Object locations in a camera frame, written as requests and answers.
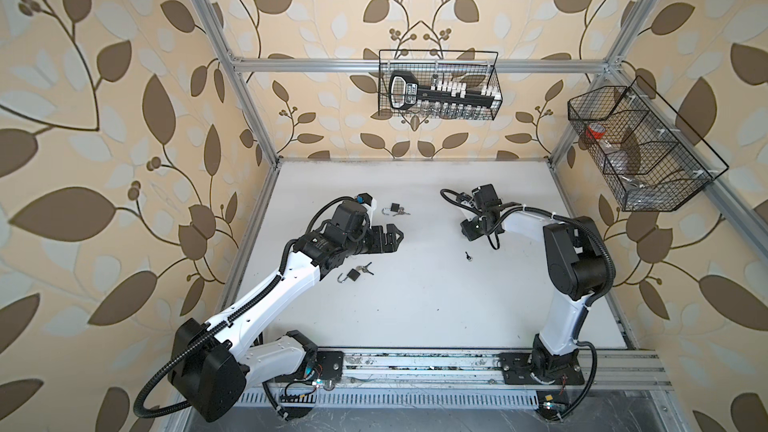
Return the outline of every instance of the floor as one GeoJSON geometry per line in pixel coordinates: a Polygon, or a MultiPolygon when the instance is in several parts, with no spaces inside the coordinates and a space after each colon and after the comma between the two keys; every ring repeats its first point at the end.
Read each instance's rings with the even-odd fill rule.
{"type": "Polygon", "coordinates": [[[662,432],[652,399],[601,392],[584,399],[562,424],[548,424],[527,410],[315,409],[283,422],[271,408],[233,408],[212,424],[197,412],[187,432],[662,432]]]}
{"type": "MultiPolygon", "coordinates": [[[[370,193],[379,205],[373,225],[393,222],[405,239],[396,253],[348,258],[295,300],[268,327],[266,340],[299,329],[321,347],[529,348],[554,291],[543,242],[512,232],[500,236],[498,251],[484,239],[469,242],[459,227],[462,211],[439,195],[440,188],[470,192],[487,183],[505,202],[565,212],[543,162],[284,163],[240,293],[272,272],[283,245],[339,196],[370,193]],[[390,202],[411,215],[383,215],[390,202]],[[374,275],[336,281],[368,262],[374,275]]],[[[581,338],[599,348],[625,348],[603,299],[581,338]]]]}

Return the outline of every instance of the mounting plate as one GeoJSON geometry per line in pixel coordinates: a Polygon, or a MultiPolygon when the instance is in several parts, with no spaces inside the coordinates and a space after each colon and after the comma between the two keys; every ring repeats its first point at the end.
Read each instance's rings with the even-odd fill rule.
{"type": "MultiPolygon", "coordinates": [[[[541,382],[531,377],[529,370],[524,369],[530,356],[526,352],[504,352],[498,355],[506,385],[541,385],[541,382]]],[[[565,369],[563,375],[565,376],[565,385],[584,385],[584,375],[578,365],[575,368],[565,369]]]]}

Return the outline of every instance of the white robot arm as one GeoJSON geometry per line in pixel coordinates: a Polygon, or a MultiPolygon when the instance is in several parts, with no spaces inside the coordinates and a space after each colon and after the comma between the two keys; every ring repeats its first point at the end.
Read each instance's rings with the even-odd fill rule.
{"type": "MultiPolygon", "coordinates": [[[[398,249],[403,234],[397,227],[387,224],[384,232],[383,226],[371,226],[375,209],[376,200],[368,194],[331,201],[315,215],[304,235],[286,244],[277,270],[206,323],[191,318],[179,327],[173,359],[139,392],[134,413],[156,418],[193,406],[212,422],[235,404],[246,387],[298,370],[309,376],[316,366],[317,346],[301,332],[290,331],[268,344],[254,342],[289,303],[345,258],[398,249]],[[318,217],[338,202],[332,218],[312,230],[318,217]],[[166,375],[187,400],[147,409],[144,401],[149,392],[166,375]]],[[[266,387],[265,391],[276,410],[284,412],[266,387]]]]}

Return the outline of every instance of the wallpaper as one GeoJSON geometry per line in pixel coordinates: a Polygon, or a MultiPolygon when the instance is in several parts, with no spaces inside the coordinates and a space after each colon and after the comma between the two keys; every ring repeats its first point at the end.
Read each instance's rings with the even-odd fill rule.
{"type": "Polygon", "coordinates": [[[566,127],[583,74],[500,74],[495,120],[441,120],[378,110],[378,81],[344,73],[246,76],[278,155],[285,158],[543,158],[566,127]]]}
{"type": "Polygon", "coordinates": [[[211,0],[249,58],[362,58],[365,48],[600,59],[634,0],[211,0]]]}
{"type": "Polygon", "coordinates": [[[266,164],[188,0],[0,4],[0,430],[149,430],[266,164]]]}
{"type": "MultiPolygon", "coordinates": [[[[661,0],[646,27],[624,65],[679,107],[730,164],[720,180],[768,217],[768,0],[661,0]]],[[[604,234],[621,309],[691,427],[768,430],[768,267],[704,194],[672,213],[620,212],[578,145],[558,174],[604,234]]]]}

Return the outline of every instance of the small key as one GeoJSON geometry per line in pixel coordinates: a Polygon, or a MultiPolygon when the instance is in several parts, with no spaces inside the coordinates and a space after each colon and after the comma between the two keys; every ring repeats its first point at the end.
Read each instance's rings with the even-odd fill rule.
{"type": "Polygon", "coordinates": [[[367,263],[367,264],[365,264],[365,265],[358,265],[357,267],[355,267],[355,270],[356,270],[356,271],[358,271],[358,272],[362,272],[362,273],[364,273],[364,274],[370,274],[370,275],[374,275],[374,273],[373,273],[373,272],[371,272],[370,270],[368,270],[368,266],[369,266],[370,264],[373,264],[373,262],[368,262],[368,263],[367,263]]]}

